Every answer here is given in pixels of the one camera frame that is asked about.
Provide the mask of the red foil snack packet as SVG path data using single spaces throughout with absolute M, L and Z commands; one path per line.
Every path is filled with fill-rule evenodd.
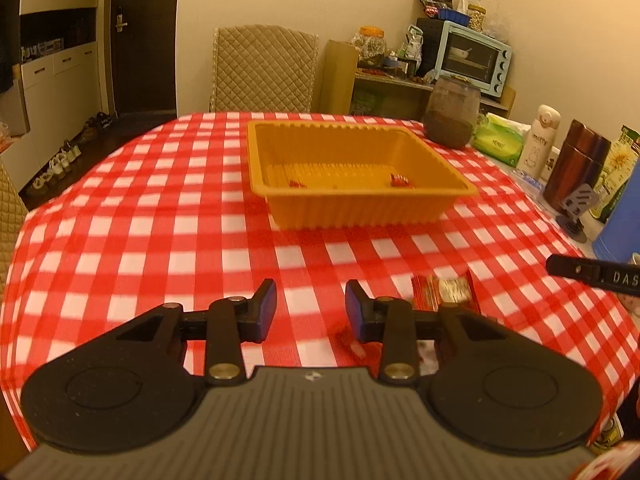
M 390 186 L 392 188 L 413 188 L 412 182 L 401 174 L 390 175 Z

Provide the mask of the blue plastic container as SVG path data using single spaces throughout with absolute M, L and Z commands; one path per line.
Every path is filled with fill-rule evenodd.
M 592 244 L 600 260 L 627 263 L 640 248 L 640 168 L 634 166 L 620 200 Z

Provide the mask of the blue white small box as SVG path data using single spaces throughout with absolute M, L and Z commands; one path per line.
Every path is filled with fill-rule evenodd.
M 511 178 L 516 185 L 529 196 L 538 196 L 544 190 L 544 185 L 529 174 L 517 169 L 511 171 Z

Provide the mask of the brown metal thermos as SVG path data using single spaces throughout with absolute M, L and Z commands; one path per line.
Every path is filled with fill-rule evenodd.
M 542 192 L 547 204 L 561 211 L 562 201 L 578 186 L 587 183 L 594 188 L 611 145 L 610 140 L 573 119 Z

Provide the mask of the red white checkered tablecloth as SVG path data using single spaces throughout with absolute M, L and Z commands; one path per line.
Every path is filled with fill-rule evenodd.
M 40 365 L 159 304 L 204 310 L 278 286 L 267 340 L 248 366 L 374 365 L 340 346 L 344 286 L 410 297 L 413 275 L 470 270 L 482 311 L 587 367 L 611 415 L 639 376 L 639 332 L 615 296 L 544 270 L 573 246 L 515 183 L 472 150 L 445 157 L 477 188 L 418 226 L 283 231 L 250 189 L 241 113 L 193 114 L 119 148 L 31 211 L 17 237 L 1 308 L 1 390 L 27 446 L 20 408 Z

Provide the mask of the white miffy bottle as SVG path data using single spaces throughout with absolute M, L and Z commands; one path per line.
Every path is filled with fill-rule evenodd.
M 523 151 L 516 169 L 533 179 L 538 179 L 551 152 L 561 114 L 553 107 L 541 105 L 537 117 L 526 134 Z

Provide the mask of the orange plastic tray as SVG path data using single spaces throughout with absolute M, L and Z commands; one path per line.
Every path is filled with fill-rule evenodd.
M 282 230 L 434 222 L 472 182 L 401 126 L 255 120 L 247 126 L 250 188 Z M 413 188 L 392 188 L 401 174 Z

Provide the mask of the dark glass jar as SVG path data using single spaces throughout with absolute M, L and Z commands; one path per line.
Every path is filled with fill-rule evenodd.
M 480 114 L 480 89 L 457 76 L 441 76 L 434 84 L 423 114 L 428 140 L 461 150 L 471 141 Z

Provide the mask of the wooden side shelf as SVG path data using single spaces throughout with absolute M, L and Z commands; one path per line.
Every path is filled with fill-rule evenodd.
M 357 67 L 357 49 L 329 40 L 324 49 L 317 110 L 332 115 L 422 118 L 434 87 L 387 75 L 369 74 Z

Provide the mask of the beige quilted side chair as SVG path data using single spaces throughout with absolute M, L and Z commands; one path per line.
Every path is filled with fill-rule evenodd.
M 18 233 L 25 221 L 27 208 L 18 195 L 6 168 L 0 165 L 0 278 L 1 290 L 6 286 Z

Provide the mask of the orange lid snack jar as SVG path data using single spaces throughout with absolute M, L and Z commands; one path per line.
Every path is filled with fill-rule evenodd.
M 350 44 L 358 51 L 359 67 L 380 67 L 382 65 L 387 51 L 383 29 L 374 26 L 361 26 L 350 40 Z

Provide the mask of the nut jar on oven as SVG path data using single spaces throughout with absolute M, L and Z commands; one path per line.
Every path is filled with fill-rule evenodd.
M 469 18 L 469 28 L 476 32 L 482 32 L 486 18 L 486 9 L 479 4 L 469 3 L 466 7 L 466 15 Z

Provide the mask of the blue basket on oven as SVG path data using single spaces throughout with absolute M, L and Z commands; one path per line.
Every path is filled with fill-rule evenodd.
M 466 14 L 449 8 L 440 8 L 437 17 L 441 21 L 453 22 L 464 27 L 468 27 L 470 22 L 470 18 Z

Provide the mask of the dark wooden door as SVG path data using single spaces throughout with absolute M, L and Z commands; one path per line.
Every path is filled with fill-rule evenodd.
M 176 16 L 177 0 L 112 0 L 112 78 L 118 114 L 175 114 Z

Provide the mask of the white storage cabinet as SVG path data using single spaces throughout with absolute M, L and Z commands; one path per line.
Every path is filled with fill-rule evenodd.
M 1 0 L 1 163 L 24 188 L 101 109 L 99 0 Z

